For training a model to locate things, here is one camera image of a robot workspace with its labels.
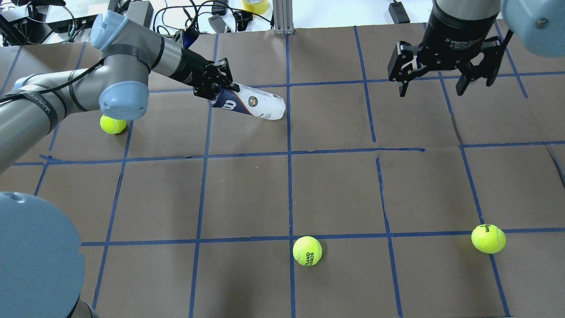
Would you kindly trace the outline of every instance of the power adapter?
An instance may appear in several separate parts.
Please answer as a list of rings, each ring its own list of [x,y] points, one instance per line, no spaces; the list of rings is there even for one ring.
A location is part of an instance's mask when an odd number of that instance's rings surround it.
[[[402,2],[395,1],[391,3],[389,5],[389,13],[395,24],[410,23],[410,18],[408,17],[408,13],[406,13]]]

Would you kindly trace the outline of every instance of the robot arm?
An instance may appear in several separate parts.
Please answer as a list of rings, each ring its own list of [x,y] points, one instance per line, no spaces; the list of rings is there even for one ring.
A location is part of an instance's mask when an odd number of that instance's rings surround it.
[[[196,96],[209,100],[221,87],[239,91],[226,59],[208,61],[111,11],[97,17],[91,43],[102,52],[99,64],[22,78],[0,97],[0,173],[71,113],[101,109],[116,119],[142,117],[151,70],[193,86]]]
[[[562,0],[433,0],[420,45],[400,41],[390,59],[389,80],[399,84],[400,96],[405,96],[411,80],[430,71],[458,69],[457,95],[479,78],[491,86],[513,34],[509,31],[504,39],[486,38],[501,8],[509,27],[530,51],[548,57],[565,54]],[[473,65],[471,60],[480,53],[483,59]]]

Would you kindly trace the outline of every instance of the white surface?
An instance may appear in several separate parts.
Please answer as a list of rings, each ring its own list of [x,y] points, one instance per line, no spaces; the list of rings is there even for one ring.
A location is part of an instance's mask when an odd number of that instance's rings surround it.
[[[393,24],[389,0],[294,0],[295,28]],[[401,0],[410,22],[427,22],[432,0]]]
[[[154,13],[168,6],[186,6],[190,5],[188,0],[149,0],[153,5]],[[269,9],[263,14],[267,19],[271,19],[273,0],[269,1]],[[204,0],[195,0],[196,5],[200,5]],[[293,1],[293,21],[295,28],[329,28],[329,27],[351,27],[353,25],[373,25],[373,24],[393,24],[392,18],[388,12],[389,4],[392,0],[294,0]],[[427,22],[432,9],[432,0],[402,0],[402,4],[410,17],[410,21],[414,23]],[[233,8],[243,9],[242,0],[229,0],[228,5]],[[193,16],[194,9],[186,8]],[[201,11],[210,12],[211,7],[202,7]],[[200,31],[215,33],[208,23],[210,14],[204,14],[199,18]],[[228,10],[228,13],[222,17],[226,24],[233,31],[235,30],[235,20]],[[176,28],[184,28],[186,15],[181,8],[172,8],[163,14],[159,13],[156,25],[162,25],[163,22],[174,28],[167,28],[171,34],[176,32]],[[255,17],[247,26],[249,31],[266,31],[271,29],[269,22]],[[76,41],[88,41],[89,30],[82,31]],[[46,43],[55,43],[64,41],[67,38],[66,33],[52,34]]]

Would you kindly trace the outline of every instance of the yellow tape roll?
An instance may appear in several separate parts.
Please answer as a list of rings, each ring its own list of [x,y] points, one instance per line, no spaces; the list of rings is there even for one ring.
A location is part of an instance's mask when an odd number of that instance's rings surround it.
[[[254,12],[256,14],[263,14],[267,12],[269,8],[269,2],[267,0],[243,0],[244,9],[247,11]]]

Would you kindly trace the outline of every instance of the metal post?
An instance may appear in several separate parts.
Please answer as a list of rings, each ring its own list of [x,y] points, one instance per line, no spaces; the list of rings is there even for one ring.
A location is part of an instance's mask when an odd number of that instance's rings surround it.
[[[292,0],[273,0],[273,15],[276,35],[294,34]]]

